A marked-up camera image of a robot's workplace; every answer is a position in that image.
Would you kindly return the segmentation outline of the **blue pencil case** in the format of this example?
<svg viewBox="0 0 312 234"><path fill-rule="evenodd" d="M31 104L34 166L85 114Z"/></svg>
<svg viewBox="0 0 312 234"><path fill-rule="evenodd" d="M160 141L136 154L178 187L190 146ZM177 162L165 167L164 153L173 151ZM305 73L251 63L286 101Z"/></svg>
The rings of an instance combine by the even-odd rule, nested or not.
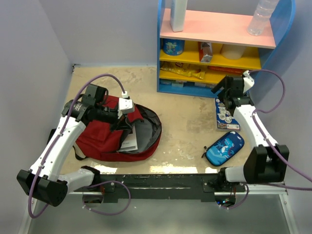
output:
<svg viewBox="0 0 312 234"><path fill-rule="evenodd" d="M219 167L235 156L244 145L243 137L235 131L230 131L211 146L205 146L201 157L205 158L213 166Z"/></svg>

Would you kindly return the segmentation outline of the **white coffee photo notebook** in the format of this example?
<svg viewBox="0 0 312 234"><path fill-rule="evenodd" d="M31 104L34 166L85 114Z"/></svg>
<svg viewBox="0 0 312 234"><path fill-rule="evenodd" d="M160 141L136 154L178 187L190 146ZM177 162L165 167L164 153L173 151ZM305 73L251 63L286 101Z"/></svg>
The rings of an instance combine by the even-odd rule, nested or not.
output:
<svg viewBox="0 0 312 234"><path fill-rule="evenodd" d="M135 126L132 128L132 130L125 130L122 133L120 142L121 146L119 151L121 152L135 151L138 149Z"/></svg>

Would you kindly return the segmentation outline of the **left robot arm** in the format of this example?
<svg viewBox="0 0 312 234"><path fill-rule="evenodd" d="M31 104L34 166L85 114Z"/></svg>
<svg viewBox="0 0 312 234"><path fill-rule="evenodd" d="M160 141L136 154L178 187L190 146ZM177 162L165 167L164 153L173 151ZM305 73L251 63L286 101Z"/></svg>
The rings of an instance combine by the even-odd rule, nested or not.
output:
<svg viewBox="0 0 312 234"><path fill-rule="evenodd" d="M69 192L82 187L96 191L101 186L99 171L89 166L60 174L71 150L79 160L142 161L156 151L161 133L158 115L133 103L125 90L121 97L113 97L88 81L65 104L46 148L30 169L19 171L17 181L30 199L56 207Z"/></svg>

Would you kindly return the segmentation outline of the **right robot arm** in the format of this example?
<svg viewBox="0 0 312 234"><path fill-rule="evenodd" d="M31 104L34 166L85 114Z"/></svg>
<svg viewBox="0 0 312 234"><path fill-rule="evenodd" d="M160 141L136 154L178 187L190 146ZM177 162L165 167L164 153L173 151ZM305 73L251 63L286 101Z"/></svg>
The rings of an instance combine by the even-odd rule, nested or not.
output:
<svg viewBox="0 0 312 234"><path fill-rule="evenodd" d="M217 179L220 190L227 192L234 183L265 184L282 182L286 173L289 149L270 136L259 119L246 92L253 86L251 77L225 76L213 89L226 110L245 130L251 152L242 166L224 167Z"/></svg>

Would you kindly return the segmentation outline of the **blue comic paperback book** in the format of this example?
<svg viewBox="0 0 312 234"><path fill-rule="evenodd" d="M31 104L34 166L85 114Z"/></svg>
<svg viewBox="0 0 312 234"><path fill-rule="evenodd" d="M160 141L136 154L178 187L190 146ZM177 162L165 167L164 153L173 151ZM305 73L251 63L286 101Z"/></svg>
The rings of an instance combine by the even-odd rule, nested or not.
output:
<svg viewBox="0 0 312 234"><path fill-rule="evenodd" d="M218 99L214 99L216 111L216 128L224 131L240 131L239 123L231 116L225 105Z"/></svg>

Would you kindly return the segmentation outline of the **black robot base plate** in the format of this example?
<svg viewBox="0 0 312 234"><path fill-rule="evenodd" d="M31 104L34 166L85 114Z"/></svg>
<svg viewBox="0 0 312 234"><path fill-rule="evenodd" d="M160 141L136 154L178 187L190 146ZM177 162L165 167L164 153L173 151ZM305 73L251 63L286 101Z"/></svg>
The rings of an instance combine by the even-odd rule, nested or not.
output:
<svg viewBox="0 0 312 234"><path fill-rule="evenodd" d="M238 183L220 181L216 174L102 174L96 183L108 182L95 188L80 188L76 192L101 195L104 192L105 203L116 203L127 199L126 189L115 182L123 183L130 191L131 199L185 199L214 202L215 195L222 196L230 192L245 192Z"/></svg>

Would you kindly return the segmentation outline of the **red backpack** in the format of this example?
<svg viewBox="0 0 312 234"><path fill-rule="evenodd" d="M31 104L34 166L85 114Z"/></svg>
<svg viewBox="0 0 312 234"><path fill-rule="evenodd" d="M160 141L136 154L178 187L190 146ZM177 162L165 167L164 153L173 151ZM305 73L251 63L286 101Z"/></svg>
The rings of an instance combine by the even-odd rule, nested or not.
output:
<svg viewBox="0 0 312 234"><path fill-rule="evenodd" d="M121 152L121 135L125 130L110 131L109 124L100 121L88 121L87 112L93 108L108 107L118 109L118 97L110 95L81 94L75 103L72 115L77 118L81 112L85 115L82 119L86 123L86 129L75 141L75 148L82 151L82 156L76 156L78 160L93 158L110 162L141 161L150 157L156 150L162 125L158 115L151 109L139 104L135 105L135 111L125 115L127 129L136 128L138 149L135 151Z"/></svg>

